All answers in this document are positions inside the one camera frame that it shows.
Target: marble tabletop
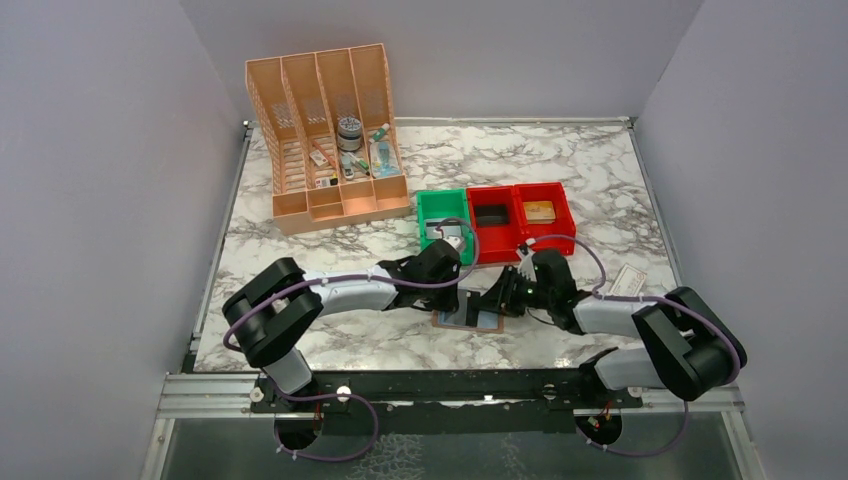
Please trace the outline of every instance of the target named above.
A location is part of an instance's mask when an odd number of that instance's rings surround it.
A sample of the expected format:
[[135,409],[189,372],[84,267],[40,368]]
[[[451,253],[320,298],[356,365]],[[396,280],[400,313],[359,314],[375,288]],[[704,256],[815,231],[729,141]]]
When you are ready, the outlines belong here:
[[[666,246],[624,125],[405,126],[397,129],[412,204],[419,190],[561,181],[578,236],[614,279],[630,264],[646,272],[642,293],[675,287]],[[197,352],[197,372],[251,371],[226,350],[221,306],[280,257],[302,268],[354,270],[419,251],[412,215],[286,237],[271,219],[271,166],[253,130]],[[579,248],[568,257],[578,286],[599,272]],[[486,288],[501,268],[479,268],[464,286]],[[434,328],[412,309],[354,311],[320,318],[297,347],[316,370],[415,370],[574,367],[610,347],[638,340],[572,335],[529,317],[507,318],[501,334]]]

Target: robotic arm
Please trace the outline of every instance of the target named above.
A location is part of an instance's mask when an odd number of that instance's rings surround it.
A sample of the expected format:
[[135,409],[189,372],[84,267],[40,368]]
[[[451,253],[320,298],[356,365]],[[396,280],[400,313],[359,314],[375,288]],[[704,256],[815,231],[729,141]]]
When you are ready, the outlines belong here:
[[[447,237],[418,255],[346,273],[305,271],[292,258],[281,258],[227,300],[224,316],[248,363],[265,370],[282,392],[293,394],[312,380],[295,344],[316,318],[350,310],[412,307],[417,302],[428,310],[455,311],[463,247],[459,237]],[[740,367],[747,362],[741,344],[691,288],[669,292],[666,303],[696,312],[714,328],[664,303],[594,298],[577,289],[561,253],[530,252],[526,245],[522,249],[527,254],[522,267],[504,267],[486,293],[470,300],[469,308],[513,317],[539,308],[570,333],[641,338],[643,349],[602,352],[580,367],[585,383],[598,392],[667,388],[691,401],[732,379],[733,353]],[[335,280],[330,283],[329,277]],[[287,289],[291,292],[280,298],[281,307],[267,302]]]

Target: gray wall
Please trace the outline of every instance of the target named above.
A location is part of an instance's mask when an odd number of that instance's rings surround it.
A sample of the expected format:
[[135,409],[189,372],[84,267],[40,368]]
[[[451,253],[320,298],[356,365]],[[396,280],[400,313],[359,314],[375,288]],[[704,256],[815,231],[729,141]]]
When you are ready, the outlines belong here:
[[637,123],[683,263],[747,346],[774,479],[843,478],[848,2],[706,0]]
[[0,469],[138,478],[239,116],[176,0],[4,3]]
[[181,0],[239,113],[244,62],[383,42],[399,116],[638,115],[702,0]]

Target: round container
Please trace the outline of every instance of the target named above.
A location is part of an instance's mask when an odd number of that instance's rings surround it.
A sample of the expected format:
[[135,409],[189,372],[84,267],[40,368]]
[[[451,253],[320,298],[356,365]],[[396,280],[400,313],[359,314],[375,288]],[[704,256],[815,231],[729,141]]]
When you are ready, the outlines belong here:
[[340,150],[345,152],[359,150],[359,147],[362,146],[362,122],[354,117],[340,118],[337,137]]

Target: wooden organizer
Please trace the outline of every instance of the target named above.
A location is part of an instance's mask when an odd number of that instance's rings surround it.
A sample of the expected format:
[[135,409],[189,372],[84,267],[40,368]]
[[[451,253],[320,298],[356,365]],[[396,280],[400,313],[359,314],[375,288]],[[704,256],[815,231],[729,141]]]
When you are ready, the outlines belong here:
[[[286,235],[382,220],[411,212],[406,175],[395,136],[391,82],[382,44],[250,60],[250,100],[271,155],[274,222]],[[362,147],[355,155],[371,169],[368,139],[384,123],[381,139],[394,148],[401,174],[374,179],[354,169],[339,170],[335,127],[339,118],[362,122]],[[317,142],[332,157],[319,168],[310,152]],[[318,188],[332,177],[338,185]]]

